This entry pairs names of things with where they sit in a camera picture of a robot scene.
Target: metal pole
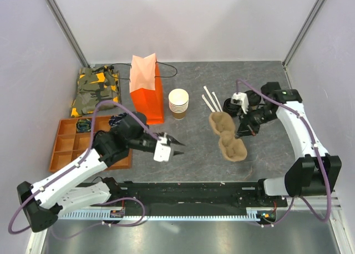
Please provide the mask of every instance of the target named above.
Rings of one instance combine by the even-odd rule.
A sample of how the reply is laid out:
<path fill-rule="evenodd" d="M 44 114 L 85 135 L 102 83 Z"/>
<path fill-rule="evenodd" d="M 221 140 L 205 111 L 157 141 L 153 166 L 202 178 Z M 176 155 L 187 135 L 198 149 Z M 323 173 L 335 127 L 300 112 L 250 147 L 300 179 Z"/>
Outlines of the metal pole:
<path fill-rule="evenodd" d="M 73 32 L 70 30 L 69 25 L 68 25 L 67 21 L 65 20 L 62 12 L 60 11 L 56 1 L 55 0 L 45 0 L 45 1 L 47 2 L 48 7 L 50 8 L 54 17 L 56 18 L 64 35 L 66 36 L 68 42 L 70 43 L 73 50 L 75 51 L 82 66 L 83 67 L 90 67 L 90 64 L 88 63 L 87 59 L 85 58 L 83 51 L 81 50 L 77 40 L 75 39 Z"/>
<path fill-rule="evenodd" d="M 289 65 L 291 59 L 293 58 L 298 47 L 301 45 L 303 39 L 305 38 L 308 30 L 310 29 L 313 21 L 315 20 L 325 1 L 326 0 L 316 0 L 315 4 L 312 7 L 312 10 L 308 14 L 305 23 L 303 24 L 300 32 L 298 33 L 295 41 L 293 42 L 291 49 L 288 51 L 284 61 L 282 62 L 284 68 L 287 68 L 287 66 Z"/>

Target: gray floor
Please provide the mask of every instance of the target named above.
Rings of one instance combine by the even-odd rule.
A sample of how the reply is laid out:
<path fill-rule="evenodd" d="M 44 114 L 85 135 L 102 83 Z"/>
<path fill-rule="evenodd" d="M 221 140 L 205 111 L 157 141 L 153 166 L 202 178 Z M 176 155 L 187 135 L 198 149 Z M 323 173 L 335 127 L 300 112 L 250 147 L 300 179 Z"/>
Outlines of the gray floor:
<path fill-rule="evenodd" d="M 218 137 L 212 133 L 208 122 L 210 110 L 201 95 L 207 85 L 215 91 L 220 102 L 235 92 L 236 78 L 247 80 L 256 88 L 267 81 L 279 81 L 288 88 L 281 62 L 198 62 L 172 63 L 179 73 L 171 79 L 163 79 L 165 123 L 153 125 L 154 131 L 164 131 L 186 144 L 185 154 L 174 157 L 168 163 L 153 161 L 153 155 L 134 151 L 133 165 L 129 170 L 102 172 L 100 176 L 113 176 L 117 181 L 256 181 L 260 178 L 283 175 L 293 164 L 291 143 L 280 121 L 262 126 L 256 137 L 243 141 L 248 156 L 242 162 L 225 160 L 218 148 Z M 129 67 L 119 66 L 121 77 L 129 76 Z M 160 65 L 161 75 L 174 71 Z M 183 120 L 172 117 L 168 105 L 168 93 L 175 88 L 187 90 L 190 96 L 187 116 Z M 121 81 L 122 102 L 134 110 L 129 95 L 128 80 Z M 118 109 L 103 111 L 101 115 L 120 112 Z"/>
<path fill-rule="evenodd" d="M 72 235 L 92 221 L 58 221 L 58 236 Z M 337 254 L 329 224 L 309 212 L 291 212 L 274 228 L 245 222 L 151 221 L 136 227 L 97 226 L 72 240 L 47 239 L 43 254 Z"/>

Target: white stick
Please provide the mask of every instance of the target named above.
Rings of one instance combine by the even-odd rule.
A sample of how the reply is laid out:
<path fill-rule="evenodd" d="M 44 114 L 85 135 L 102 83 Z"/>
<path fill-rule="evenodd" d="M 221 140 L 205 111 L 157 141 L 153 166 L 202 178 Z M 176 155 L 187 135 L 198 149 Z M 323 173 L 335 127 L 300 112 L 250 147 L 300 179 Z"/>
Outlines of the white stick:
<path fill-rule="evenodd" d="M 216 96 L 216 93 L 215 93 L 215 92 L 212 92 L 212 94 L 213 94 L 213 96 L 216 98 L 216 101 L 217 101 L 217 103 L 218 103 L 218 106 L 220 107 L 220 110 L 223 111 L 223 110 L 222 110 L 222 107 L 221 107 L 221 104 L 220 104 L 220 101 L 218 100 L 218 98 L 217 98 L 217 96 Z"/>
<path fill-rule="evenodd" d="M 211 94 L 210 94 L 210 92 L 209 92 L 209 90 L 207 89 L 206 86 L 204 86 L 204 89 L 205 89 L 205 91 L 207 92 L 207 95 L 210 97 L 210 100 L 211 100 L 211 102 L 213 103 L 213 105 L 214 105 L 214 107 L 216 108 L 216 110 L 219 111 L 219 109 L 218 109 L 218 107 L 217 107 L 217 104 L 216 104 L 215 101 L 213 100 L 213 98 L 212 98 L 212 96 L 211 96 Z"/>
<path fill-rule="evenodd" d="M 209 101 L 206 99 L 206 97 L 202 94 L 202 98 L 205 101 L 205 103 L 207 104 L 207 106 L 210 108 L 210 110 L 214 113 L 215 109 L 213 109 L 213 107 L 211 106 L 211 104 L 209 103 Z"/>

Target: yellow patch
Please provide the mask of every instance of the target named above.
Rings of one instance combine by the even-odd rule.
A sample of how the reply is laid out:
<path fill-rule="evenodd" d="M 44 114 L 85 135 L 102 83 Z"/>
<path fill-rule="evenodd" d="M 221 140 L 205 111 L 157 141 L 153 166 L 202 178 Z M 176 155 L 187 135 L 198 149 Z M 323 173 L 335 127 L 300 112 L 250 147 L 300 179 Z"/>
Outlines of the yellow patch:
<path fill-rule="evenodd" d="M 78 114 L 77 109 L 76 108 L 72 108 L 72 117 L 80 117 L 80 114 Z"/>
<path fill-rule="evenodd" d="M 98 77 L 98 81 L 91 82 L 91 84 L 105 82 L 104 73 L 98 73 L 96 76 Z"/>

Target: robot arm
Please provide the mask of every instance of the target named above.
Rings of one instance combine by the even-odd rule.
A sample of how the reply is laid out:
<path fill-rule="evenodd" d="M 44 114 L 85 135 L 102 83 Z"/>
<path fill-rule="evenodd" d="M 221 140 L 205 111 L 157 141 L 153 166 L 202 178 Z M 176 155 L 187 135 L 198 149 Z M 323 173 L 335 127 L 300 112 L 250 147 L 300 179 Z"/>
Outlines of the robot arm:
<path fill-rule="evenodd" d="M 261 88 L 261 92 L 287 108 L 297 111 L 308 122 L 302 98 L 297 90 L 282 90 L 278 82 L 268 82 Z M 302 120 L 286 108 L 265 99 L 264 104 L 260 104 L 261 97 L 252 90 L 248 90 L 244 94 L 246 95 L 234 94 L 231 99 L 232 103 L 240 106 L 238 113 L 240 126 L 237 136 L 255 136 L 259 132 L 261 124 L 278 118 L 285 127 L 295 152 L 296 161 L 285 176 L 259 180 L 262 192 L 268 196 L 325 195 L 326 187 L 320 172 L 317 155 L 309 131 Z M 311 126 L 310 131 L 315 137 L 314 142 L 326 169 L 331 191 L 333 191 L 341 168 L 340 158 L 339 156 L 330 156 L 315 136 Z"/>
<path fill-rule="evenodd" d="M 146 117 L 136 113 L 145 124 Z M 20 202 L 40 190 L 24 208 L 24 213 L 33 232 L 39 232 L 56 222 L 58 216 L 93 204 L 104 203 L 119 192 L 113 178 L 104 179 L 93 186 L 72 191 L 88 177 L 105 170 L 129 154 L 129 149 L 154 153 L 154 160 L 169 161 L 174 151 L 172 144 L 183 145 L 166 133 L 157 134 L 159 141 L 146 134 L 143 128 L 131 117 L 126 116 L 118 126 L 109 132 L 101 131 L 94 137 L 93 148 L 86 159 L 79 164 L 85 152 L 50 177 L 34 184 L 23 182 L 17 187 Z M 50 181 L 58 179 L 47 188 Z"/>

